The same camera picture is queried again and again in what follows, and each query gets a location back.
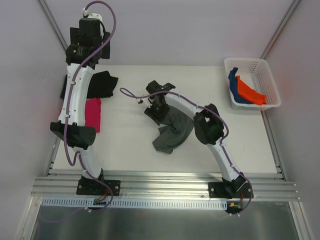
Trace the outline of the grey t shirt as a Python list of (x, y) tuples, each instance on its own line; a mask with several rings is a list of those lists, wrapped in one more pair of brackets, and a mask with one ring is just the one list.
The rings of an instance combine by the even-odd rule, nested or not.
[(152, 142), (157, 152), (172, 154), (182, 145), (194, 128), (193, 120), (179, 109), (170, 106), (168, 114), (160, 123), (159, 136)]

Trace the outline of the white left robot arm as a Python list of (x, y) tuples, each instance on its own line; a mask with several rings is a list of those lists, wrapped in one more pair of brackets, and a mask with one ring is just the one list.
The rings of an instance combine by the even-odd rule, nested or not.
[(50, 124), (50, 130), (63, 141), (68, 164), (73, 167), (80, 162), (82, 175), (77, 195), (99, 195), (108, 190), (93, 148), (96, 129), (87, 126), (85, 120), (90, 81), (107, 36), (98, 18), (81, 18), (78, 27), (70, 28), (70, 45), (65, 51), (67, 75), (63, 106), (58, 120)]

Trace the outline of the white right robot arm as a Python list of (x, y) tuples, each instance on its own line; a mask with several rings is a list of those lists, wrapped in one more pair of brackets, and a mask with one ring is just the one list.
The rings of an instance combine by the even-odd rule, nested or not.
[(198, 106), (182, 96), (171, 83), (160, 85), (153, 80), (146, 91), (149, 97), (144, 113), (160, 127), (159, 136), (153, 141), (154, 148), (170, 154), (194, 131), (197, 140), (209, 148), (221, 171), (221, 181), (208, 183), (209, 196), (253, 198), (250, 181), (237, 167), (224, 144), (229, 129), (217, 107), (212, 103)]

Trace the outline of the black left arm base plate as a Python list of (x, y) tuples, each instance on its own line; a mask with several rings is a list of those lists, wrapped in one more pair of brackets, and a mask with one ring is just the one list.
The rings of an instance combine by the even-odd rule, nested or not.
[[(121, 181), (120, 180), (110, 180), (104, 179), (102, 176), (98, 178), (101, 182), (104, 182), (112, 191), (114, 196), (120, 195)], [(76, 194), (80, 196), (103, 196), (107, 188), (101, 183), (93, 180), (92, 178), (86, 178), (81, 176), (78, 181)]]

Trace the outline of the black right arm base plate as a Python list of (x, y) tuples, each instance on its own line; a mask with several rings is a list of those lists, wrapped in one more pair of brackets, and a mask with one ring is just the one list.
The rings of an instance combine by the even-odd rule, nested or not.
[(208, 194), (210, 198), (249, 199), (253, 196), (253, 190), (250, 184), (242, 177), (232, 181), (222, 178), (222, 181), (208, 183)]

